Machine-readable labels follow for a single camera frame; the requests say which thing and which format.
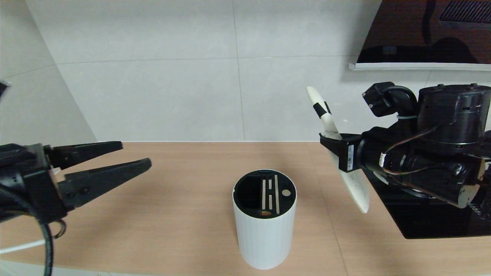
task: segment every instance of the wire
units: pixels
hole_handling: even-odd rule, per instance
[[[66,222],[64,220],[58,220],[56,222],[61,225],[61,229],[58,232],[58,234],[53,236],[54,239],[60,238],[61,236],[63,236],[63,234],[65,234],[65,231],[66,231]],[[32,247],[36,247],[36,246],[41,246],[45,243],[46,243],[45,240],[39,240],[39,241],[35,241],[32,243],[27,243],[27,244],[23,244],[23,245],[19,245],[19,246],[0,249],[0,255],[19,251],[19,250],[24,250],[24,249],[28,249],[28,248],[32,248]]]
[[[409,138],[406,138],[402,141],[399,141],[395,144],[393,144],[392,146],[390,146],[388,149],[386,149],[386,151],[382,152],[380,154],[380,162],[379,162],[379,165],[380,167],[382,168],[382,170],[388,174],[392,174],[392,175],[405,175],[405,174],[410,174],[410,173],[415,173],[415,172],[419,172],[419,171],[423,171],[423,170],[426,170],[426,169],[429,169],[431,168],[430,166],[426,166],[426,167],[423,167],[423,168],[419,168],[419,169],[415,169],[415,170],[410,170],[410,171],[393,171],[393,170],[389,170],[387,168],[385,168],[383,165],[384,165],[384,161],[385,161],[385,157],[387,155],[387,153],[392,150],[393,148],[399,146],[399,145],[402,145],[402,144],[405,144],[409,141],[412,141],[414,139],[417,139],[417,138],[420,138],[420,137],[423,137],[433,131],[435,131],[439,126],[434,126],[432,128],[429,128],[429,129],[426,129],[418,134],[415,134]]]
[[[30,215],[36,218],[41,231],[43,232],[43,237],[45,240],[45,266],[44,266],[44,276],[51,276],[53,272],[53,237],[51,234],[51,230],[48,224],[41,222],[41,215],[37,211],[37,209],[25,200],[23,197],[19,196],[15,192],[13,192],[10,188],[2,185],[0,183],[0,194],[12,199],[15,203],[26,209]]]
[[[402,140],[400,142],[397,142],[397,143],[393,144],[392,146],[390,146],[388,149],[386,149],[386,151],[384,153],[389,152],[391,149],[393,149],[393,148],[395,148],[395,147],[397,147],[399,145],[405,144],[405,143],[407,143],[409,141],[412,141],[412,140],[414,140],[416,138],[420,138],[420,137],[423,137],[423,136],[425,136],[427,134],[430,134],[431,132],[435,131],[437,128],[438,128],[438,126],[434,126],[432,128],[426,129],[426,130],[424,130],[424,131],[422,131],[422,132],[420,132],[420,133],[418,133],[416,135],[413,135],[413,136],[411,136],[409,138],[406,138],[406,139],[404,139],[404,140]]]

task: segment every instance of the robotic arm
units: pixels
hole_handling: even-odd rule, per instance
[[[0,97],[8,89],[0,83]],[[58,182],[54,168],[66,169],[123,148],[119,141],[51,147],[49,145],[0,146],[0,223],[20,215],[33,216],[43,231],[46,245],[45,276],[53,266],[53,238],[63,235],[67,214],[146,172],[149,158],[134,162],[65,174]],[[62,230],[51,234],[49,224],[58,222]],[[3,253],[13,250],[2,250]]]
[[[312,100],[312,88],[307,91]],[[320,143],[339,159],[341,173],[368,170],[388,186],[468,207],[491,220],[485,174],[491,157],[491,139],[485,136],[491,87],[439,84],[421,89],[416,100],[408,88],[387,82],[372,85],[361,96],[375,116],[397,113],[398,121],[359,135],[320,134]],[[312,103],[319,117],[324,112],[316,104],[325,104],[328,111],[323,100]]]

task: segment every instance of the wooden countertop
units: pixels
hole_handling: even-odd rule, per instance
[[[55,241],[55,266],[196,276],[491,274],[491,237],[406,240],[373,189],[370,210],[362,214],[318,143],[124,146],[70,172],[144,157],[152,159],[152,168],[68,215],[67,232]],[[298,190],[291,252],[268,271],[242,259],[231,201],[235,182],[262,168],[285,173]],[[1,225],[2,248],[40,237],[29,218]],[[44,249],[2,259],[42,264]]]

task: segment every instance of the sticker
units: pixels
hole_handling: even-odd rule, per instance
[[[355,145],[348,146],[348,170],[353,169],[353,155],[355,154]]]

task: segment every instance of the wall tile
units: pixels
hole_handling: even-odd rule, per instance
[[[388,127],[395,115],[377,118],[361,94],[372,84],[391,81],[417,92],[429,71],[355,72],[346,57],[239,59],[246,140],[317,141],[323,130],[306,87],[328,102],[340,132],[361,133]]]
[[[239,57],[358,55],[379,0],[234,0]]]
[[[244,139],[234,59],[98,62],[59,68],[98,140]]]
[[[0,103],[1,142],[52,146],[95,137],[55,65],[6,79]]]
[[[235,57],[231,0],[28,0],[56,63]]]
[[[0,77],[54,64],[26,2],[1,0],[0,4]]]

